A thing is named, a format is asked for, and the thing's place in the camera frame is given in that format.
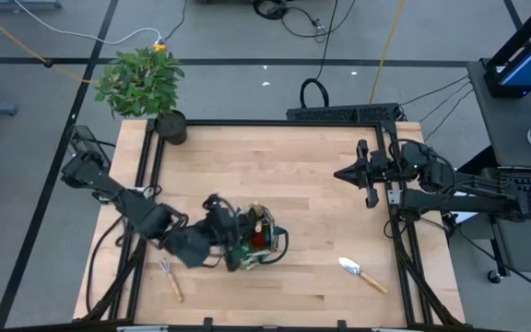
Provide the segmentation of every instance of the gray floor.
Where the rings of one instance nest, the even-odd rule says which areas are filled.
[[[227,1],[200,6],[188,1],[186,22],[169,42],[178,57],[319,58],[322,54],[323,45],[289,35],[279,22],[258,18],[245,4]],[[41,11],[39,15],[57,28],[97,34],[109,2],[64,1],[65,9]],[[340,1],[339,17],[348,3]],[[520,18],[528,18],[531,0],[514,3]],[[326,25],[333,3],[302,0],[295,4]],[[182,5],[183,1],[121,0],[108,40],[146,26],[166,33],[179,21]],[[333,35],[328,57],[379,58],[397,6],[397,0],[358,0],[352,16]],[[93,41],[55,34],[24,14],[0,13],[0,22],[45,56],[87,57],[91,53]],[[310,25],[295,14],[289,16],[289,25],[311,32]],[[409,0],[389,58],[476,60],[493,54],[512,33],[513,23],[502,0]],[[101,55],[113,56],[118,50],[149,45],[155,38],[152,33],[144,33],[119,46],[104,46]],[[0,33],[0,56],[25,54]],[[67,68],[78,76],[85,69],[83,65]],[[101,70],[98,66],[94,77]],[[223,65],[187,66],[184,70],[180,108],[189,118],[283,119],[288,108],[299,106],[301,82],[316,75],[318,68]],[[326,67],[321,79],[331,103],[367,103],[375,70],[367,66]],[[375,101],[407,101],[465,73],[462,68],[386,67]],[[0,65],[0,101],[13,102],[19,108],[15,117],[0,116],[0,300],[77,87],[77,82],[41,65]],[[420,119],[450,91],[408,105],[409,119]],[[93,93],[89,89],[78,122],[88,125],[99,139],[115,140],[120,120],[111,118],[105,104],[95,103]],[[320,99],[316,91],[307,91],[309,105],[320,104]],[[423,123],[426,135],[456,100],[449,100]],[[454,137],[464,139],[454,141]],[[489,144],[472,94],[460,103],[430,143],[454,165],[463,164]],[[55,186],[7,326],[60,323],[72,318],[98,210],[88,193],[61,183]],[[490,285],[485,273],[493,264],[487,257],[458,238],[452,240],[451,251],[467,322],[531,331],[531,286],[518,277]]]

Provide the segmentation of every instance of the black plant pot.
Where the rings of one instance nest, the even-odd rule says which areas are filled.
[[[162,114],[155,119],[155,131],[173,145],[180,145],[188,137],[185,116],[181,112]]]

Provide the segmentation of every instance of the chair wheel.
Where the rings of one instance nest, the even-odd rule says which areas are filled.
[[[503,279],[503,277],[499,275],[499,272],[497,270],[489,271],[489,273],[487,274],[487,278],[491,283],[495,284],[501,283]]]

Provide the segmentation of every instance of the green leaves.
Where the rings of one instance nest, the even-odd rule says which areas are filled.
[[[172,113],[177,105],[178,77],[185,77],[173,54],[141,48],[117,55],[104,68],[95,100],[107,101],[112,116]]]

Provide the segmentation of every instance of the wooden table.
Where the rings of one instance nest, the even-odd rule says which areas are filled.
[[[125,186],[135,182],[145,125],[146,121],[122,124],[111,176]],[[422,139],[419,124],[399,123],[397,129],[401,138]],[[405,326],[395,249],[383,235],[388,220],[383,187],[377,186],[378,206],[367,209],[364,191],[333,177],[333,172],[355,161],[359,139],[366,139],[370,150],[378,148],[375,130],[361,127],[190,126],[183,145],[166,145],[158,202],[188,213],[194,222],[204,217],[201,204],[212,193],[238,207],[257,200],[289,231],[289,252],[272,266],[234,273],[227,272],[224,263],[214,269],[186,269],[170,257],[185,298],[178,303],[157,264],[169,254],[149,246],[136,323],[201,325],[205,317],[212,317],[215,325],[231,326],[336,326],[337,320],[352,327]],[[113,207],[101,207],[93,244],[117,216]],[[437,212],[425,217],[441,222]],[[416,227],[426,280],[452,314],[464,321],[443,231],[421,222]],[[111,233],[98,252],[93,302],[116,275],[120,248],[113,242],[121,232],[117,228]],[[337,262],[340,256],[358,262],[389,289],[388,294],[349,275]],[[417,289],[409,283],[417,304]],[[124,316],[128,291],[129,286],[124,287],[119,316]],[[416,309],[421,322],[419,306]],[[75,317],[85,313],[84,278]]]

